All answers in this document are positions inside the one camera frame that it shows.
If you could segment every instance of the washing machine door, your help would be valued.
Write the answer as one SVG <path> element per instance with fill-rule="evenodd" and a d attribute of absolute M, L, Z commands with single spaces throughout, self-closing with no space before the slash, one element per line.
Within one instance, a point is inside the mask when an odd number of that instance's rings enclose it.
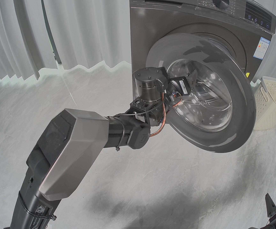
<path fill-rule="evenodd" d="M 146 67 L 165 67 L 170 77 L 197 73 L 190 95 L 167 114 L 168 123 L 183 138 L 218 153 L 247 141 L 255 124 L 255 99 L 224 48 L 200 36 L 171 34 L 152 46 Z"/>

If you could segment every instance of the cable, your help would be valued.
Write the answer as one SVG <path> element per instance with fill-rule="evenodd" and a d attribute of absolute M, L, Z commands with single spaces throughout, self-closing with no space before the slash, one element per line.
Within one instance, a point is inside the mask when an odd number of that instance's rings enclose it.
<path fill-rule="evenodd" d="M 182 102 L 182 100 L 183 100 L 182 95 L 181 95 L 180 93 L 178 93 L 178 94 L 180 95 L 180 101 L 179 101 L 178 103 L 176 103 L 175 105 L 173 105 L 172 108 L 174 108 L 174 107 L 176 107 L 177 105 L 179 105 L 179 104 Z"/>
<path fill-rule="evenodd" d="M 152 133 L 150 135 L 150 137 L 159 134 L 163 130 L 163 128 L 164 128 L 164 126 L 166 124 L 166 108 L 165 108 L 165 103 L 164 102 L 162 102 L 162 108 L 163 108 L 163 121 L 162 121 L 161 127 L 158 129 L 158 131 Z"/>
<path fill-rule="evenodd" d="M 136 113 L 136 114 L 116 114 L 113 117 L 119 117 L 119 116 L 125 116 L 125 115 L 142 115 L 142 114 L 146 114 L 149 113 L 151 111 L 153 111 L 154 109 L 156 109 L 159 105 L 161 105 L 163 103 L 164 100 L 162 100 L 160 103 L 156 104 L 153 108 L 149 109 L 148 111 L 145 112 L 141 112 L 141 113 Z"/>
<path fill-rule="evenodd" d="M 37 218 L 41 218 L 41 219 L 51 219 L 51 220 L 56 220 L 56 216 L 55 215 L 52 215 L 52 216 L 41 216 L 41 215 L 38 215 L 38 214 L 34 214 L 32 212 L 30 212 L 27 207 L 26 207 L 26 204 L 24 203 L 24 200 L 21 196 L 21 193 L 20 191 L 18 192 L 18 197 L 19 197 L 19 200 L 21 202 L 21 205 L 23 206 L 24 210 L 29 214 L 29 215 L 32 215 L 34 217 L 37 217 Z"/>
<path fill-rule="evenodd" d="M 178 93 L 178 94 L 180 95 L 180 101 L 179 101 L 177 104 L 173 105 L 172 108 L 174 108 L 174 107 L 176 107 L 177 105 L 179 105 L 179 104 L 182 102 L 182 100 L 183 100 L 182 95 L 181 95 L 180 93 Z"/>
<path fill-rule="evenodd" d="M 117 117 L 114 117 L 114 116 L 111 116 L 111 117 L 114 118 L 115 120 L 120 121 L 120 123 L 121 123 L 121 125 L 122 125 L 122 127 L 123 127 L 123 134 L 122 134 L 122 137 L 121 137 L 121 139 L 120 139 L 120 142 L 119 142 L 118 146 L 116 147 L 116 150 L 119 151 L 119 150 L 120 150 L 121 143 L 122 143 L 123 138 L 124 138 L 124 135 L 125 135 L 125 127 L 124 127 L 124 124 L 122 123 L 122 121 L 119 120 Z"/>

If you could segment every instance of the black cable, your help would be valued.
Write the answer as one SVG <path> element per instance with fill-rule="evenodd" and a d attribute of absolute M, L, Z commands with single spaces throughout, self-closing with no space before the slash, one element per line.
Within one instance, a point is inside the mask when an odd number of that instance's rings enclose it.
<path fill-rule="evenodd" d="M 119 120 L 117 117 L 115 117 L 115 116 L 111 116 L 111 117 L 114 118 L 114 119 L 116 119 L 116 120 L 118 120 L 118 121 L 120 121 L 120 123 L 121 123 L 121 125 L 122 125 L 122 127 L 123 127 L 123 134 L 122 134 L 122 137 L 121 137 L 121 139 L 120 139 L 120 142 L 119 142 L 118 146 L 116 147 L 116 150 L 119 151 L 119 150 L 120 150 L 120 145 L 121 145 L 121 143 L 122 143 L 122 141 L 123 141 L 123 138 L 124 138 L 124 135 L 125 135 L 125 127 L 124 127 L 124 124 L 122 123 L 122 121 Z"/>
<path fill-rule="evenodd" d="M 32 215 L 34 217 L 37 217 L 37 218 L 41 218 L 41 219 L 51 219 L 51 220 L 56 220 L 56 216 L 55 215 L 52 215 L 52 216 L 41 216 L 41 215 L 38 215 L 38 214 L 34 214 L 32 212 L 30 212 L 27 207 L 26 207 L 26 204 L 24 203 L 24 200 L 21 196 L 21 193 L 20 191 L 18 192 L 18 197 L 19 197 L 19 200 L 21 202 L 21 205 L 23 206 L 24 210 L 29 214 L 29 215 Z"/>
<path fill-rule="evenodd" d="M 160 101 L 160 103 L 156 104 L 153 108 L 149 109 L 148 111 L 141 112 L 141 113 L 136 113 L 136 114 L 116 114 L 113 117 L 124 116 L 124 115 L 142 115 L 142 114 L 146 114 L 146 113 L 149 113 L 149 112 L 153 111 L 154 109 L 158 108 L 164 102 L 164 100 L 165 100 L 165 98 L 163 98 L 163 100 Z"/>

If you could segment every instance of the robotic arm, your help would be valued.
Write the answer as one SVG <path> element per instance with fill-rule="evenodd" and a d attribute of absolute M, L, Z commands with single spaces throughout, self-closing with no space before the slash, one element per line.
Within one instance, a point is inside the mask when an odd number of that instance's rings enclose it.
<path fill-rule="evenodd" d="M 103 117 L 75 109 L 60 112 L 26 161 L 28 170 L 8 228 L 45 229 L 56 219 L 60 201 L 75 191 L 102 148 L 142 148 L 162 130 L 166 113 L 180 103 L 177 97 L 190 94 L 194 76 L 169 78 L 164 67 L 140 69 L 133 74 L 138 97 L 126 113 Z M 159 131 L 150 134 L 151 126 L 160 123 Z"/>

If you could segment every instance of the basket handle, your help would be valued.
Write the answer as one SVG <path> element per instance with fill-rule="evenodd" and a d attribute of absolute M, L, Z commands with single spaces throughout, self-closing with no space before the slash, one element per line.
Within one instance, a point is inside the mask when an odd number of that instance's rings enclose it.
<path fill-rule="evenodd" d="M 261 93 L 262 93 L 262 95 L 263 95 L 265 101 L 268 101 L 268 96 L 267 96 L 267 94 L 266 94 L 264 88 L 263 88 L 263 87 L 260 87 L 260 90 L 261 90 Z"/>

